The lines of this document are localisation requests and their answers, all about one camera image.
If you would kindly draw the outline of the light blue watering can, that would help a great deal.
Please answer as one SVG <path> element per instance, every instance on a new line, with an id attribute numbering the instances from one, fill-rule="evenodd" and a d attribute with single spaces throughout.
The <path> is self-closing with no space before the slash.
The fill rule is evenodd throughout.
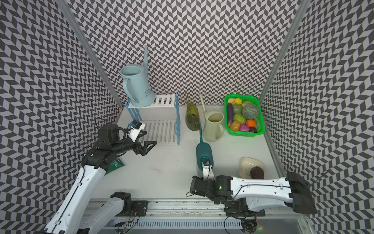
<path id="1" fill-rule="evenodd" d="M 148 46 L 144 45 L 144 64 L 130 64 L 120 70 L 123 89 L 135 107 L 154 103 L 155 94 L 148 81 Z"/>

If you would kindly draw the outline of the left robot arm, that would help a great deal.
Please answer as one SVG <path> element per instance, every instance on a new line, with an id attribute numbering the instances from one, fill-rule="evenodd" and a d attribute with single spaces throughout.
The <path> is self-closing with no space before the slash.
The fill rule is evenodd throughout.
<path id="1" fill-rule="evenodd" d="M 116 124 L 99 129 L 98 141 L 83 157 L 76 181 L 43 234 L 97 234 L 116 215 L 133 212 L 131 194 L 116 192 L 96 212 L 82 218 L 96 187 L 118 157 L 128 151 L 145 156 L 157 144 L 155 141 L 143 144 L 138 141 L 147 133 L 145 126 L 145 123 L 134 120 L 126 129 Z"/>

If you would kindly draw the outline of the teal transparent watering can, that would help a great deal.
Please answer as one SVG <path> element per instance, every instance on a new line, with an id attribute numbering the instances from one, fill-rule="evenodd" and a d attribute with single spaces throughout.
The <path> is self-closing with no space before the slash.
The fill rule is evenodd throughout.
<path id="1" fill-rule="evenodd" d="M 203 167 L 206 166 L 205 161 L 208 161 L 208 166 L 214 167 L 213 153 L 210 145 L 203 142 L 203 131 L 202 124 L 199 123 L 199 139 L 200 142 L 196 146 L 196 161 L 199 171 L 203 171 Z"/>

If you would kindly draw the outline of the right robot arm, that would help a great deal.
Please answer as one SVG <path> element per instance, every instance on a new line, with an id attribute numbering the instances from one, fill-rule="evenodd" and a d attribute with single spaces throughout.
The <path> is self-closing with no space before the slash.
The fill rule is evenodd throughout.
<path id="1" fill-rule="evenodd" d="M 223 204 L 227 216 L 263 216 L 265 210 L 279 207 L 314 215 L 317 208 L 310 191 L 311 184 L 297 173 L 286 177 L 259 180 L 220 175 L 215 179 L 192 178 L 190 193 Z"/>

